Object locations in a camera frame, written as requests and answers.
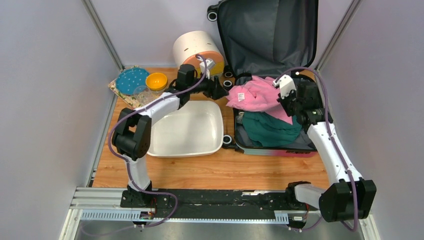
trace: green towel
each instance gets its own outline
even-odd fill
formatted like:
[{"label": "green towel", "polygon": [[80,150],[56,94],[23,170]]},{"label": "green towel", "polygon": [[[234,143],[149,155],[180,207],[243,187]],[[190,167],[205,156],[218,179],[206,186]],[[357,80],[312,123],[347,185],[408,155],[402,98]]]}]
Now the green towel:
[{"label": "green towel", "polygon": [[293,125],[265,112],[245,111],[241,122],[253,143],[262,147],[291,144],[299,136],[302,126],[292,117]]}]

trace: pink shirt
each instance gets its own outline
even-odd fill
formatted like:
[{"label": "pink shirt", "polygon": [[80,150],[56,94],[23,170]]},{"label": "pink shirt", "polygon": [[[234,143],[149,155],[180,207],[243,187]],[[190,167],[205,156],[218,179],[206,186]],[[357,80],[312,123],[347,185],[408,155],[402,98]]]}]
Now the pink shirt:
[{"label": "pink shirt", "polygon": [[244,85],[233,86],[226,96],[228,107],[249,112],[265,112],[276,119],[293,124],[292,117],[277,101],[279,88],[273,86],[274,78],[267,76],[265,79],[252,76],[252,80]]}]

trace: blue plate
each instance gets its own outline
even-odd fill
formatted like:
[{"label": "blue plate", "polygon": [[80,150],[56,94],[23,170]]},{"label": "blue plate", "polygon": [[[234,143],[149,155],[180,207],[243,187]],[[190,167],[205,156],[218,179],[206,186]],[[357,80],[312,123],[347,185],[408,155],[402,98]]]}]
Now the blue plate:
[{"label": "blue plate", "polygon": [[146,85],[149,72],[144,68],[133,67],[121,72],[116,79],[116,89],[126,95],[132,95],[138,86]]}]

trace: white plastic tub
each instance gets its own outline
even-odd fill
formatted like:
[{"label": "white plastic tub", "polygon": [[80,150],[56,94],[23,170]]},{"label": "white plastic tub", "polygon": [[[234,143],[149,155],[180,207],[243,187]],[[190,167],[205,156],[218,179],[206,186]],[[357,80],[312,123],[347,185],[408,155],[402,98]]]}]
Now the white plastic tub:
[{"label": "white plastic tub", "polygon": [[152,127],[147,153],[173,158],[209,155],[221,148],[223,134],[223,116],[215,102],[189,101]]}]

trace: dark gray suitcase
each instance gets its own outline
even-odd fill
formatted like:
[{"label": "dark gray suitcase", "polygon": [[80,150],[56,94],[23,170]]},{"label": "dark gray suitcase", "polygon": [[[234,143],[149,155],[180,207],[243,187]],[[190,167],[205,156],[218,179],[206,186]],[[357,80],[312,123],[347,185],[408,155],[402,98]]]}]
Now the dark gray suitcase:
[{"label": "dark gray suitcase", "polygon": [[[278,77],[292,67],[308,67],[317,48],[318,0],[222,0],[207,9],[207,18],[216,21],[228,65],[224,76],[243,85],[252,75]],[[295,83],[312,81],[292,74]],[[317,153],[305,131],[279,147],[258,147],[243,125],[236,123],[234,142],[224,137],[224,148],[249,155],[310,157]]]}]

